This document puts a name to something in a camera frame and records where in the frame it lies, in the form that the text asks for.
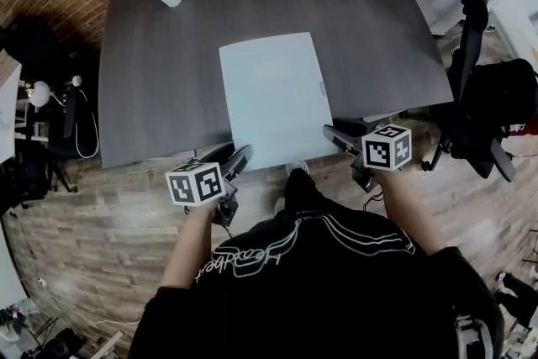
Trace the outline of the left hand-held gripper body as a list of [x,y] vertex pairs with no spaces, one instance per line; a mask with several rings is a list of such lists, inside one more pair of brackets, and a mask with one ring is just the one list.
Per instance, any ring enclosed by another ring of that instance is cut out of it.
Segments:
[[194,208],[217,202],[213,223],[230,226],[239,207],[235,198],[237,188],[223,177],[219,163],[188,163],[165,176],[174,205]]

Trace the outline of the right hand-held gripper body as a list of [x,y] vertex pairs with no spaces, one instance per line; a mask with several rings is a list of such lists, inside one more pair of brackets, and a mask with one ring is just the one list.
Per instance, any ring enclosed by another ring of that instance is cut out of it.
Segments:
[[394,172],[411,161],[411,129],[396,124],[363,135],[359,144],[352,178],[366,193],[377,187],[374,170]]

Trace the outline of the white box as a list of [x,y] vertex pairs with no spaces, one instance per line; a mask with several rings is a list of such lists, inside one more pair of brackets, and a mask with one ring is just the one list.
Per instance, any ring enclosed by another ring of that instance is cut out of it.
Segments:
[[332,123],[310,33],[284,34],[219,50],[234,144],[248,145],[249,171],[336,153]]

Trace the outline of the person's left forearm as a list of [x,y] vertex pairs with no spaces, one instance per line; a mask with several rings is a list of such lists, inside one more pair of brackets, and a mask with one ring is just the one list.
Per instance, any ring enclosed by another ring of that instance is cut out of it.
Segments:
[[190,210],[161,280],[162,287],[191,287],[198,270],[210,257],[211,225],[217,205],[213,201]]

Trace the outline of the person's right forearm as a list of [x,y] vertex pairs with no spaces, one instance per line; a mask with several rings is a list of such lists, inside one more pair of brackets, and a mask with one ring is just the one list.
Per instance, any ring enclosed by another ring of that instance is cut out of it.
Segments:
[[401,171],[374,170],[387,217],[431,256],[447,247],[432,214]]

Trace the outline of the person's black trousers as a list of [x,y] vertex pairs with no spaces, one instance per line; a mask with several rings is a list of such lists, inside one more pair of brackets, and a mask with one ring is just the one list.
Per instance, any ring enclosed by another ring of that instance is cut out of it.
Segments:
[[334,209],[336,203],[326,198],[316,187],[314,179],[303,169],[292,169],[284,191],[286,215]]

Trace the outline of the black backpack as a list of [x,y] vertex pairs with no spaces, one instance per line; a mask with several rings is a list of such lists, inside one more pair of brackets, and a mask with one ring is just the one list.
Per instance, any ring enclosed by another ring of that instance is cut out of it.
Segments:
[[525,59],[475,66],[462,109],[471,120],[508,135],[538,135],[538,73]]

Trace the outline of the black office chair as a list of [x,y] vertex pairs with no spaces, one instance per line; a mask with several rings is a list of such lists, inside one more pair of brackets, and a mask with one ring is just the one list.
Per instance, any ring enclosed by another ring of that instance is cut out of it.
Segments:
[[[98,57],[69,55],[37,16],[18,16],[0,28],[0,48],[22,66],[19,80],[27,96],[24,117],[15,126],[14,155],[0,168],[19,205],[56,190],[53,180],[67,184],[60,162],[98,154]],[[37,81],[51,91],[41,108],[29,101]]]
[[503,128],[485,127],[471,120],[462,109],[462,96],[472,69],[479,64],[483,33],[488,26],[490,0],[461,0],[465,20],[459,47],[452,55],[447,76],[453,99],[435,105],[430,118],[438,126],[440,138],[431,161],[423,161],[424,171],[432,171],[441,154],[467,161],[482,178],[488,178],[497,169],[507,182],[512,182],[516,170],[512,156],[502,147],[509,135]]

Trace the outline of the person's black printed shirt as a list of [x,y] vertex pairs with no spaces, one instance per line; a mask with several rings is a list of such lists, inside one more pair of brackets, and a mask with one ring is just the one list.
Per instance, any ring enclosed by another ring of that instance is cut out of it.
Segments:
[[307,212],[217,247],[145,306],[128,359],[458,359],[456,320],[504,318],[456,247],[427,255],[388,219]]

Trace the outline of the white round lamp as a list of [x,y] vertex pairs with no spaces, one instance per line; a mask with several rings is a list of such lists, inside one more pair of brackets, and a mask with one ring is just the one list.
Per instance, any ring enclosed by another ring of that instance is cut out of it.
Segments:
[[29,101],[36,108],[44,107],[51,97],[50,87],[46,82],[37,81],[33,84],[29,95]]

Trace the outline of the white board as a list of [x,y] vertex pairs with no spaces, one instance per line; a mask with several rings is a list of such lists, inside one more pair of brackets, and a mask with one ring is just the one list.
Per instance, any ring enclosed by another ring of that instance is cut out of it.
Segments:
[[0,87],[0,165],[14,155],[15,119],[22,66],[14,69]]

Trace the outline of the grey belt-worn device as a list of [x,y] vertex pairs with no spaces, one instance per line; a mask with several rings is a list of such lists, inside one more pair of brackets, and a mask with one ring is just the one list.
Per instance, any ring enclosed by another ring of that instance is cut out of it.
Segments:
[[458,359],[493,359],[493,343],[487,325],[471,315],[455,322]]

